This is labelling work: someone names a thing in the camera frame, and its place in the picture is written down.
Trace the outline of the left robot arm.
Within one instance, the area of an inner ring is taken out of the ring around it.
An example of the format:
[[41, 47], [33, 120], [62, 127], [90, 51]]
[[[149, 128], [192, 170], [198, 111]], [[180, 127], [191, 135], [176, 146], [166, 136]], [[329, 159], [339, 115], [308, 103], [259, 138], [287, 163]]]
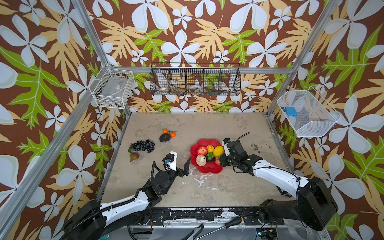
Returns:
[[133, 196], [100, 204], [96, 200], [88, 202], [64, 225], [61, 240], [97, 240], [124, 224], [136, 224], [151, 215], [151, 208], [162, 200], [177, 177], [189, 175], [191, 160], [183, 168], [176, 166], [176, 154], [168, 154], [163, 159], [164, 170], [153, 162], [151, 174], [146, 184], [137, 189]]

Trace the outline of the dark avocado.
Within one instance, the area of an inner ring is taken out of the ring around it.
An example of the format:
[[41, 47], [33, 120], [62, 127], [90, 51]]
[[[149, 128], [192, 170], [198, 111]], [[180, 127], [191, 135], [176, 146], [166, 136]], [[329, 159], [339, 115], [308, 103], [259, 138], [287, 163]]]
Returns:
[[164, 133], [160, 136], [159, 141], [160, 142], [168, 142], [171, 138], [172, 137], [169, 133]]

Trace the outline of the yellow lemon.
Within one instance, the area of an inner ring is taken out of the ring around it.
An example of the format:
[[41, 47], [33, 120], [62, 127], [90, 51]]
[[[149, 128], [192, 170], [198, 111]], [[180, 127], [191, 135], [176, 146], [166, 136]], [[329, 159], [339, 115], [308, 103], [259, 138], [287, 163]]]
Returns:
[[217, 146], [217, 147], [215, 147], [215, 149], [213, 151], [213, 155], [215, 158], [220, 157], [224, 153], [225, 153], [225, 150], [224, 150], [223, 146]]

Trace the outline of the small yellow orange fruit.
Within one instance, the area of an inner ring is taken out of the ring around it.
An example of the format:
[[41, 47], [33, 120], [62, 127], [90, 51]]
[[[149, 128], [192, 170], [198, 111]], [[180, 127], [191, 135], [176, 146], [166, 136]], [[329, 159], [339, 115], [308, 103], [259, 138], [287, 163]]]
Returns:
[[208, 150], [208, 153], [213, 153], [214, 150], [215, 150], [215, 147], [212, 146], [212, 145], [208, 145], [208, 146], [206, 146], [206, 148], [207, 148], [207, 150]]

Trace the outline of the red green fig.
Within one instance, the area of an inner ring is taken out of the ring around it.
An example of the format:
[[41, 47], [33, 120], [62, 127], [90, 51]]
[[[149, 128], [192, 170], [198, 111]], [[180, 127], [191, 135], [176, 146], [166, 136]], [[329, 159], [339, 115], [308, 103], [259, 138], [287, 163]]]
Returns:
[[130, 162], [133, 162], [139, 158], [138, 153], [130, 153]]

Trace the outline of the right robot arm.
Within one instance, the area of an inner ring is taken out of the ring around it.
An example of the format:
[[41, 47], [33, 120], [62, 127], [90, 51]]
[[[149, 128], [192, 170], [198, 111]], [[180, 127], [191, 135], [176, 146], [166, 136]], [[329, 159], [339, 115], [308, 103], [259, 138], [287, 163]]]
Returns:
[[263, 223], [275, 219], [298, 220], [313, 230], [322, 231], [337, 213], [336, 201], [320, 178], [301, 177], [257, 155], [248, 155], [239, 140], [226, 138], [222, 143], [225, 150], [221, 155], [222, 167], [232, 166], [235, 173], [264, 179], [293, 197], [291, 201], [264, 201], [259, 206]]

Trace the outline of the red strawberry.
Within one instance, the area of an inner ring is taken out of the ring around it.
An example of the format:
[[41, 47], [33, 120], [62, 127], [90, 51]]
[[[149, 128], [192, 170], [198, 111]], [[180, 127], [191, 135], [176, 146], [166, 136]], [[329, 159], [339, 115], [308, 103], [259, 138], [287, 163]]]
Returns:
[[215, 164], [218, 166], [221, 166], [221, 158], [220, 157], [215, 158]]

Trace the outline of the red apple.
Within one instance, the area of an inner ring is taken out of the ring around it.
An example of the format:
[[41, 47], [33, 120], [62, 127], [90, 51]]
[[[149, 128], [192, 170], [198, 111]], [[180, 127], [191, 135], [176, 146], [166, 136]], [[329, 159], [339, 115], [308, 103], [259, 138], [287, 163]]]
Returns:
[[200, 146], [197, 150], [198, 155], [206, 156], [209, 153], [208, 149], [204, 146]]

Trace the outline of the white garlic bulb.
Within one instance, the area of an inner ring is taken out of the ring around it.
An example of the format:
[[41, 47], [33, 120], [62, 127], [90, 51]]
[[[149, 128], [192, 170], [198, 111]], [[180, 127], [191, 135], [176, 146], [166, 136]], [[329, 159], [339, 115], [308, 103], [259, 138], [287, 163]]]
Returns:
[[198, 156], [196, 157], [196, 163], [197, 163], [198, 166], [200, 166], [200, 167], [204, 167], [204, 166], [206, 165], [206, 163], [207, 163], [207, 158], [206, 158], [206, 156], [204, 156], [204, 155], [198, 155]]

